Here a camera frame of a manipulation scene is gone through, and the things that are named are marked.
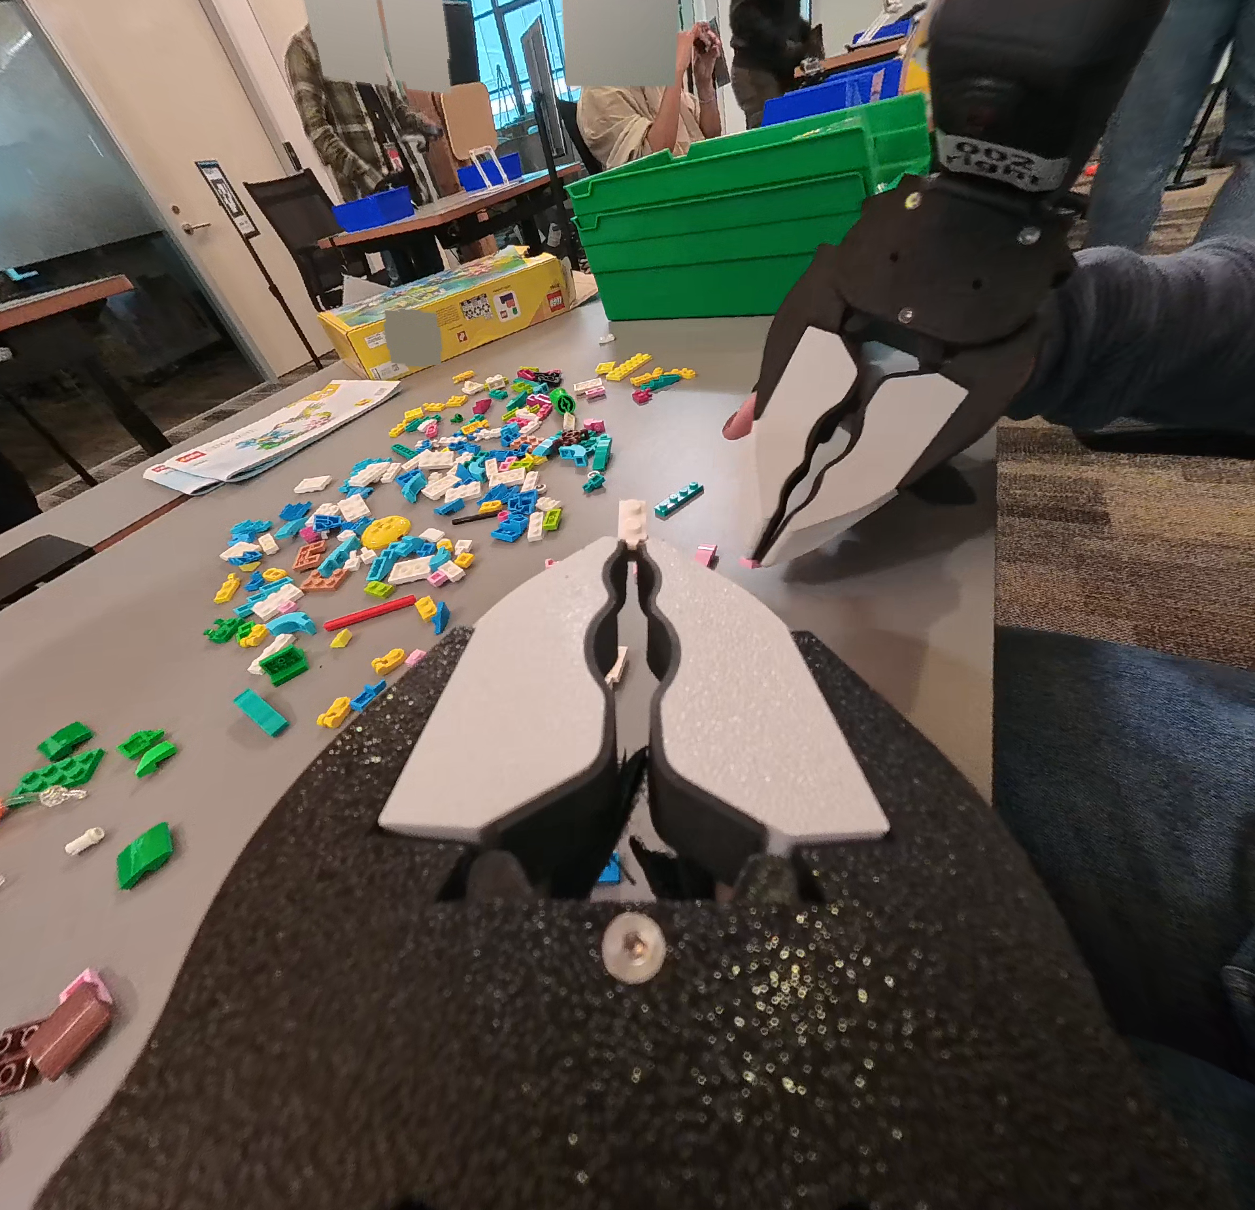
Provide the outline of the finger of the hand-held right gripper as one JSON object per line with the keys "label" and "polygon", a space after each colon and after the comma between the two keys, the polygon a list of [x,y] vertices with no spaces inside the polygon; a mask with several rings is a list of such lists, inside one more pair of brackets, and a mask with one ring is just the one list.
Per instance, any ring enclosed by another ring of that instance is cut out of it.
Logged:
{"label": "finger of the hand-held right gripper", "polygon": [[840,420],[857,380],[857,364],[838,334],[805,330],[770,396],[758,393],[755,556],[801,555],[817,541],[813,526],[846,526],[865,509],[867,495],[842,462],[852,439]]}
{"label": "finger of the hand-held right gripper", "polygon": [[860,430],[827,465],[808,501],[789,514],[763,551],[770,567],[796,559],[855,526],[895,497],[906,475],[967,398],[940,373],[891,376],[876,388]]}

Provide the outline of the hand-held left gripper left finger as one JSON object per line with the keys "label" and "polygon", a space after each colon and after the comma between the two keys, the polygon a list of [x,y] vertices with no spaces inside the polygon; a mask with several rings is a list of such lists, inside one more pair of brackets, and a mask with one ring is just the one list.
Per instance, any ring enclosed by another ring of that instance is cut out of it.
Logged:
{"label": "hand-held left gripper left finger", "polygon": [[582,897],[625,822],[616,705],[629,551],[601,537],[502,597],[465,649],[378,824],[510,852],[536,887]]}

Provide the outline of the white lego plate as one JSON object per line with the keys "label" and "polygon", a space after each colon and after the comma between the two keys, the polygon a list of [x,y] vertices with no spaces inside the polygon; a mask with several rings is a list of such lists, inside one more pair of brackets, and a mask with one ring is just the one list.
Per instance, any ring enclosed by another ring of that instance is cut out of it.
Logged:
{"label": "white lego plate", "polygon": [[[617,531],[619,542],[629,550],[633,558],[633,572],[635,571],[635,552],[648,539],[648,509],[646,503],[638,497],[626,497],[619,500]],[[617,657],[612,667],[605,673],[605,683],[610,687],[618,687],[629,660],[626,645],[617,645]]]}

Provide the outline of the person's right forearm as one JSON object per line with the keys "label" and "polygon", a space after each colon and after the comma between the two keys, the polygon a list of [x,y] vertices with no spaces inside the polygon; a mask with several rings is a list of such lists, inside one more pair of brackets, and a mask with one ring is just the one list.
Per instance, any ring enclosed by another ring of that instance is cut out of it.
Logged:
{"label": "person's right forearm", "polygon": [[1251,239],[1225,235],[1166,256],[1082,251],[1040,316],[1040,352],[1009,418],[1082,432],[1121,418],[1254,431]]}

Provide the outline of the red lego bar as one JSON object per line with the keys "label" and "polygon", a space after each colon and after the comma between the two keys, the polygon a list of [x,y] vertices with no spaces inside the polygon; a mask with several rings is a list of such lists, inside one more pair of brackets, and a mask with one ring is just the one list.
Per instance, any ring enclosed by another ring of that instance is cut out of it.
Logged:
{"label": "red lego bar", "polygon": [[416,598],[412,594],[401,594],[399,597],[392,597],[379,603],[331,618],[321,624],[321,629],[325,632],[337,632],[363,622],[375,620],[391,612],[404,609],[413,609],[414,605]]}

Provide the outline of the pile of mixed lego bricks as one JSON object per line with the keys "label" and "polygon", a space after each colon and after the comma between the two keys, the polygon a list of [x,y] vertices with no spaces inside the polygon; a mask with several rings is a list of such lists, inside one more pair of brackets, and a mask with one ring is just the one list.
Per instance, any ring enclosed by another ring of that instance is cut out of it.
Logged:
{"label": "pile of mixed lego bricks", "polygon": [[[367,686],[338,687],[316,717],[338,727],[384,688],[384,679],[426,656],[426,643],[468,619],[470,582],[550,568],[575,548],[575,526],[604,533],[626,494],[631,445],[627,411],[647,411],[697,371],[656,364],[647,352],[597,364],[565,381],[559,369],[520,368],[514,377],[452,379],[452,392],[405,413],[388,433],[387,457],[355,461],[345,480],[302,482],[276,517],[235,524],[222,556],[217,612],[201,637],[248,653],[247,684],[270,693],[307,674],[321,649],[362,637]],[[362,530],[375,518],[409,518],[409,534],[376,554]],[[337,632],[331,618],[412,594],[413,609]],[[423,643],[413,646],[414,637]]]}

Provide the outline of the yellow lego box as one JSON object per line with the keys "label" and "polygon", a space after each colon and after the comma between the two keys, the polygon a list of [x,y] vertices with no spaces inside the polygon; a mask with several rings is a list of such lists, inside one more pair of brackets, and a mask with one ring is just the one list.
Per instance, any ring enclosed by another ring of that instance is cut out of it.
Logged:
{"label": "yellow lego box", "polygon": [[572,308],[572,274],[549,253],[510,245],[491,257],[344,303],[319,315],[334,351],[372,380],[393,380],[510,337]]}

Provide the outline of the group of green lego pieces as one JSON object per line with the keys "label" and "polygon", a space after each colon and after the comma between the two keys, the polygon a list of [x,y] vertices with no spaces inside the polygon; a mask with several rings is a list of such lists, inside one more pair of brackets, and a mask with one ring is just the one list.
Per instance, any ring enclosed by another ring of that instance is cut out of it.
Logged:
{"label": "group of green lego pieces", "polygon": [[[86,788],[106,758],[106,748],[94,744],[95,731],[81,721],[72,721],[39,742],[36,750],[42,764],[23,773],[9,790],[2,790],[1,811],[8,795],[14,791],[38,791],[55,784]],[[133,731],[116,747],[133,764],[133,773],[146,778],[179,752],[163,729]],[[131,889],[150,872],[159,870],[174,856],[172,827],[158,822],[120,849],[115,861],[116,884]]]}

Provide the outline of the dark brown lego plate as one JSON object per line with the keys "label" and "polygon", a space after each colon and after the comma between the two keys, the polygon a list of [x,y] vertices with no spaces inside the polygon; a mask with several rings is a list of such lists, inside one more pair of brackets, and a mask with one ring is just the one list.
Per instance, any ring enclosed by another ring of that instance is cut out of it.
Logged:
{"label": "dark brown lego plate", "polygon": [[23,1091],[38,1078],[27,1045],[43,1020],[39,1018],[1,1029],[1,1097]]}

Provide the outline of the green plastic bin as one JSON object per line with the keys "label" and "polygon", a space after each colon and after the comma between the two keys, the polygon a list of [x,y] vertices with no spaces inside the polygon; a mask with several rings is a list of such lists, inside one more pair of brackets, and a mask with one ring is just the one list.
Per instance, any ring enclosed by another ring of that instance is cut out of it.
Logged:
{"label": "green plastic bin", "polygon": [[597,269],[605,316],[612,321],[771,316],[813,260],[799,253],[687,266]]}
{"label": "green plastic bin", "polygon": [[729,236],[733,245],[800,252],[838,240],[868,197],[860,176],[826,176],[800,183],[668,201],[575,219],[585,247]]}
{"label": "green plastic bin", "polygon": [[859,211],[806,214],[758,224],[682,231],[663,214],[642,218],[591,218],[576,231],[593,273],[690,269],[748,265],[762,261],[772,271],[804,269],[814,251],[835,245],[859,218]]}
{"label": "green plastic bin", "polygon": [[657,151],[567,185],[579,217],[718,198],[784,183],[855,176],[863,192],[920,173],[931,162],[921,92]]}

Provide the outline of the instruction booklet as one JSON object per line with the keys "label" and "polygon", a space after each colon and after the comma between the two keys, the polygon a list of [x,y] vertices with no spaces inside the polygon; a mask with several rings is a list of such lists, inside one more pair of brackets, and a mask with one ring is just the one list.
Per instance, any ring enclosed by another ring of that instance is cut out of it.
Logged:
{"label": "instruction booklet", "polygon": [[150,465],[142,477],[183,495],[246,480],[389,398],[396,380],[336,379],[269,416]]}

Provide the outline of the brown top desk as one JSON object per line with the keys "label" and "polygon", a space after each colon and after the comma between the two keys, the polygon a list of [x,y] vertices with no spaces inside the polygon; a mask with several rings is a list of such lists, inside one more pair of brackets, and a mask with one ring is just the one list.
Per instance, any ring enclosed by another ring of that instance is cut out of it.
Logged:
{"label": "brown top desk", "polygon": [[444,247],[469,245],[490,235],[519,227],[528,247],[537,248],[546,236],[546,224],[538,222],[545,211],[558,211],[566,202],[566,184],[585,175],[582,163],[548,172],[527,173],[519,180],[474,192],[440,198],[416,210],[416,214],[354,232],[337,232],[317,240],[321,248],[358,247],[379,251],[389,247],[418,245],[431,235]]}

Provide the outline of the black office chair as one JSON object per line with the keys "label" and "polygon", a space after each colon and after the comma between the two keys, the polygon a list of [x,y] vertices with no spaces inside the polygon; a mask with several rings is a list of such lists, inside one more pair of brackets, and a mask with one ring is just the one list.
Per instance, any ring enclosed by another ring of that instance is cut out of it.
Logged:
{"label": "black office chair", "polygon": [[367,256],[358,247],[321,245],[342,230],[312,172],[243,186],[290,252],[316,311],[341,307],[345,277],[370,277]]}

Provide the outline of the wooden side desk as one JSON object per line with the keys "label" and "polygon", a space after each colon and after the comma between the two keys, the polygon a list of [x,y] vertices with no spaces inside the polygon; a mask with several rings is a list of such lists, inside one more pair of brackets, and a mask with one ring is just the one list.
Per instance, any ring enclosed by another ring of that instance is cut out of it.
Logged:
{"label": "wooden side desk", "polygon": [[61,369],[81,369],[112,416],[149,456],[172,444],[106,369],[81,313],[95,316],[104,303],[133,290],[123,274],[14,298],[2,303],[2,360],[22,359]]}

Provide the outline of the white door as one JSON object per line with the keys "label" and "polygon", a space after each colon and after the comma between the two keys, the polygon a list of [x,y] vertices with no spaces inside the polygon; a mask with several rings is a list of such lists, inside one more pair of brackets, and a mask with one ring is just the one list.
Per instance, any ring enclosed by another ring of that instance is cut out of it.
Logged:
{"label": "white door", "polygon": [[[287,249],[243,183],[290,159],[268,133],[201,0],[18,0],[102,120],[170,240],[259,372],[331,345]],[[217,162],[259,236],[243,241],[205,176]]]}

